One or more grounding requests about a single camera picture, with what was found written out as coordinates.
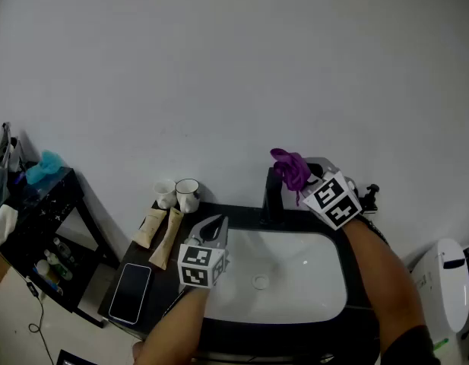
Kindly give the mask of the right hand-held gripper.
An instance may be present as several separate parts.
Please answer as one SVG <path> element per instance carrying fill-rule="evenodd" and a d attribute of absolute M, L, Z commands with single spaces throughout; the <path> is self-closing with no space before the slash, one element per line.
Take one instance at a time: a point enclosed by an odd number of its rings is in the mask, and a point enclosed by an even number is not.
<path fill-rule="evenodd" d="M 356 217 L 362 207 L 352 184 L 326 157 L 306 157 L 311 173 L 328 173 L 324 179 L 309 179 L 304 189 L 303 204 L 333 230 L 338 230 Z"/>

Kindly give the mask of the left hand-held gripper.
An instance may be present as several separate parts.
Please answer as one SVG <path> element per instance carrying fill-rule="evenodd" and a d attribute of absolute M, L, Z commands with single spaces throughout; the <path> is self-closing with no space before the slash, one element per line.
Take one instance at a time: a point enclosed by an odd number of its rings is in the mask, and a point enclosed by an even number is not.
<path fill-rule="evenodd" d="M 177 266 L 180 284 L 211 289 L 217 283 L 227 268 L 228 223 L 226 215 L 218 214 L 192 228 L 191 236 L 179 249 Z"/>

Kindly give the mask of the purple cloth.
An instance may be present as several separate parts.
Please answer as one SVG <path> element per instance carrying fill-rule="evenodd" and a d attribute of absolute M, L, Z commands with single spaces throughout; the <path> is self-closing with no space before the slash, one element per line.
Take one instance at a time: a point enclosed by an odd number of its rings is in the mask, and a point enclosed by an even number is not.
<path fill-rule="evenodd" d="M 296 193 L 296 205 L 299 206 L 300 192 L 311 176 L 307 162 L 297 152 L 288 152 L 281 148 L 272 148 L 274 172 L 282 179 L 289 191 Z"/>

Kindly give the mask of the black faucet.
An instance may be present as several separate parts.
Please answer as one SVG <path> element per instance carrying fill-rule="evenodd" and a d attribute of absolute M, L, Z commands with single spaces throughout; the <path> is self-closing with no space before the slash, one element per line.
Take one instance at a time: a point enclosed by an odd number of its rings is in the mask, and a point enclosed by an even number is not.
<path fill-rule="evenodd" d="M 284 222 L 282 187 L 282 177 L 273 167 L 270 167 L 266 178 L 263 205 L 260 213 L 260 223 L 263 227 L 280 226 Z"/>

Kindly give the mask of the person's left forearm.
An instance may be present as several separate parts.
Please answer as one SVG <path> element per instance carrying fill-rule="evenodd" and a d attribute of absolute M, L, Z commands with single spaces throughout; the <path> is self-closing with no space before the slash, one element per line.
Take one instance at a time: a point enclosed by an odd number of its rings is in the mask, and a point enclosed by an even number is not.
<path fill-rule="evenodd" d="M 189 365 L 198 348 L 209 294 L 208 289 L 190 290 L 145 341 L 133 346 L 134 365 Z"/>

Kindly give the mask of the person's right forearm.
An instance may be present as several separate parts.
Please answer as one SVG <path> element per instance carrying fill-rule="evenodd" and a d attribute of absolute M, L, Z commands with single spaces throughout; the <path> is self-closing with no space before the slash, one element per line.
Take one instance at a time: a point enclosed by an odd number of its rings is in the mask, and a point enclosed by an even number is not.
<path fill-rule="evenodd" d="M 385 353 L 404 333 L 425 324 L 420 297 L 403 262 L 376 233 L 358 220 L 345 224 L 344 232 L 379 321 Z"/>

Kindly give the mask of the white cloth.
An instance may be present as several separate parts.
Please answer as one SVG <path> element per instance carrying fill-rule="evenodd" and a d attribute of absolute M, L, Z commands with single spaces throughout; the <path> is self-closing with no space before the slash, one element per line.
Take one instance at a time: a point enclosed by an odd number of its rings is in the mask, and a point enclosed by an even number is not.
<path fill-rule="evenodd" d="M 0 207 L 0 246 L 14 231 L 17 223 L 17 217 L 18 211 L 9 205 L 3 204 Z"/>

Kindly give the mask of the white mug with dark rim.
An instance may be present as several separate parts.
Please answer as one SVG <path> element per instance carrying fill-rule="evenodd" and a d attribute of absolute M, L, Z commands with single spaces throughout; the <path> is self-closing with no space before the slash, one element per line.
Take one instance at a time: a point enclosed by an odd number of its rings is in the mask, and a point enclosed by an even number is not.
<path fill-rule="evenodd" d="M 176 183 L 176 197 L 180 211 L 191 214 L 198 210 L 200 205 L 200 184 L 195 179 L 182 179 Z"/>

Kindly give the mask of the black soap dispenser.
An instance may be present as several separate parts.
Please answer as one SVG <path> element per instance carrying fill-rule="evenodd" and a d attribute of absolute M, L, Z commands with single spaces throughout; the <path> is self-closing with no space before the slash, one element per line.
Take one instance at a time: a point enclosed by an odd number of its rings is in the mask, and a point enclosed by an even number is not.
<path fill-rule="evenodd" d="M 361 205 L 361 214 L 375 214 L 378 211 L 376 205 L 376 194 L 379 192 L 379 186 L 371 184 L 367 188 L 367 193 L 359 198 Z"/>

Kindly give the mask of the plain white mug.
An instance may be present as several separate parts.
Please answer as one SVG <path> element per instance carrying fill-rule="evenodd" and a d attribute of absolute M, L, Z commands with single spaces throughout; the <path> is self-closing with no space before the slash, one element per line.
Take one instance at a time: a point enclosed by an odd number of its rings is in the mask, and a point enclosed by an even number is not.
<path fill-rule="evenodd" d="M 160 209 L 168 210 L 177 204 L 176 183 L 170 179 L 159 181 L 154 185 L 156 203 Z"/>

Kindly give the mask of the white sink basin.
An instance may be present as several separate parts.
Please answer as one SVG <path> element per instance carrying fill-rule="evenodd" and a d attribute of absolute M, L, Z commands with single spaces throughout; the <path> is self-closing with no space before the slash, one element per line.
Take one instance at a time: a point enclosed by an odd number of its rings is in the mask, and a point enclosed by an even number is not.
<path fill-rule="evenodd" d="M 228 231 L 228 265 L 208 298 L 205 317 L 251 324 L 324 322 L 347 303 L 341 261 L 319 233 Z M 267 275 L 265 290 L 252 286 Z"/>

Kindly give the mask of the white toilet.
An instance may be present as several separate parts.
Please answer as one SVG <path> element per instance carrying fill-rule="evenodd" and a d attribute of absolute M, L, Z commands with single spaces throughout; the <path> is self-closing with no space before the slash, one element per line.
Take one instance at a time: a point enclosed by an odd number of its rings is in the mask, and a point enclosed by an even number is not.
<path fill-rule="evenodd" d="M 438 240 L 418 260 L 411 277 L 433 345 L 449 339 L 434 353 L 444 365 L 461 365 L 457 334 L 469 315 L 469 273 L 461 245 L 450 238 Z"/>

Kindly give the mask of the white jar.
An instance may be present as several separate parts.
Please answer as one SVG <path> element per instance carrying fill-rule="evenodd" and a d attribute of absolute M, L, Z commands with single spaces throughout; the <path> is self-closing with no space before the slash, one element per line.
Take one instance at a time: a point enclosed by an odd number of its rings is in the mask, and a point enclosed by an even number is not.
<path fill-rule="evenodd" d="M 39 260 L 35 264 L 35 269 L 37 274 L 42 277 L 44 280 L 53 283 L 59 284 L 60 277 L 56 274 L 51 265 L 44 259 Z"/>

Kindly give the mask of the teal bath puff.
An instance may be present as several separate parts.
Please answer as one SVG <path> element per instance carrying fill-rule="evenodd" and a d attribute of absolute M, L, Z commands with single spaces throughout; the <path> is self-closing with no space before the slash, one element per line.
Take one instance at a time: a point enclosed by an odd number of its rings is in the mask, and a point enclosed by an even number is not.
<path fill-rule="evenodd" d="M 63 165 L 62 158 L 55 152 L 43 151 L 41 160 L 29 168 L 26 173 L 27 183 L 38 183 L 44 177 L 57 173 Z"/>

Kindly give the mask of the dark laptop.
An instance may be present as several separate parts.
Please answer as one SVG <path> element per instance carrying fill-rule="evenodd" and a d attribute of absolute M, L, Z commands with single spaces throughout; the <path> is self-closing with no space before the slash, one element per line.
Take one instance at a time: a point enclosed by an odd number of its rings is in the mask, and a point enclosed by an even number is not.
<path fill-rule="evenodd" d="M 67 351 L 60 350 L 59 357 L 56 361 L 56 365 L 96 365 L 88 360 L 71 354 Z"/>

